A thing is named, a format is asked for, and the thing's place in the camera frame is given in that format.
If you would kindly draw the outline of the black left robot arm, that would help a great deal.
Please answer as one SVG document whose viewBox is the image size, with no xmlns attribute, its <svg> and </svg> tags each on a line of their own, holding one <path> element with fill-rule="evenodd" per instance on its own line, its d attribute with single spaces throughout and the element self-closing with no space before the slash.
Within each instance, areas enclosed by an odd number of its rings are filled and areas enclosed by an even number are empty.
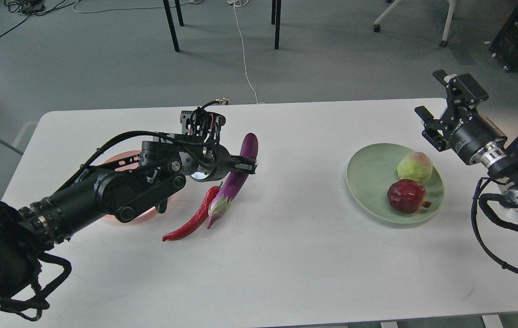
<svg viewBox="0 0 518 328">
<path fill-rule="evenodd" d="M 71 274 L 71 263 L 49 254 L 105 215 L 128 223 L 154 208 L 162 214 L 186 177 L 218 181 L 198 212 L 163 240 L 178 240 L 230 208 L 257 167 L 258 141 L 247 133 L 240 155 L 221 145 L 223 115 L 207 111 L 217 99 L 180 114 L 181 133 L 129 131 L 98 148 L 53 195 L 15 209 L 0 201 L 0 311 L 38 321 L 47 297 Z"/>
</svg>

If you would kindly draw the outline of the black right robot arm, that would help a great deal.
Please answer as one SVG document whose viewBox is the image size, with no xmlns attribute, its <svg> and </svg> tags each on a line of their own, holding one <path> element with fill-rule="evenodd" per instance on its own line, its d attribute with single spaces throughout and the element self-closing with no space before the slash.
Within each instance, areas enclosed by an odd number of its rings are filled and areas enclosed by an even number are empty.
<svg viewBox="0 0 518 328">
<path fill-rule="evenodd" d="M 442 69 L 432 76 L 446 90 L 446 108 L 434 118 L 424 106 L 415 108 L 423 122 L 422 136 L 439 152 L 452 149 L 466 165 L 483 164 L 482 177 L 472 197 L 470 220 L 475 237 L 485 253 L 502 269 L 518 274 L 518 268 L 500 259 L 486 247 L 477 225 L 481 210 L 490 222 L 518 232 L 518 136 L 508 146 L 507 136 L 477 111 L 488 93 L 469 74 L 448 74 Z"/>
</svg>

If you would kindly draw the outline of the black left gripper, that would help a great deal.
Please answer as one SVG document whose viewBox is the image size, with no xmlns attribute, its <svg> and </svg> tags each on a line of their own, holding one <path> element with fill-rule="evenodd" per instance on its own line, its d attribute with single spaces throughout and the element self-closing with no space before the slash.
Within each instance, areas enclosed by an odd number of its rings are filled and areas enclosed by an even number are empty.
<svg viewBox="0 0 518 328">
<path fill-rule="evenodd" d="M 240 174 L 256 174 L 257 160 L 244 156 L 231 156 L 223 145 L 218 145 L 217 150 L 211 151 L 211 158 L 207 163 L 194 161 L 186 167 L 186 176 L 194 181 L 218 181 L 226 177 L 230 172 Z"/>
</svg>

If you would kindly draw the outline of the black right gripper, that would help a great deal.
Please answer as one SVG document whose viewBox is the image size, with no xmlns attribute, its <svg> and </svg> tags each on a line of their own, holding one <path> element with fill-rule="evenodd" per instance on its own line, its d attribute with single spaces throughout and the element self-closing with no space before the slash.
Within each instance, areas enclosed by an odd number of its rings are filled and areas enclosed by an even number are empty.
<svg viewBox="0 0 518 328">
<path fill-rule="evenodd" d="M 446 109 L 440 120 L 425 106 L 414 109 L 423 121 L 421 135 L 439 152 L 452 149 L 466 165 L 492 165 L 507 157 L 506 135 L 493 122 L 477 114 L 489 94 L 469 73 L 448 74 L 438 69 L 432 76 L 446 88 Z"/>
</svg>

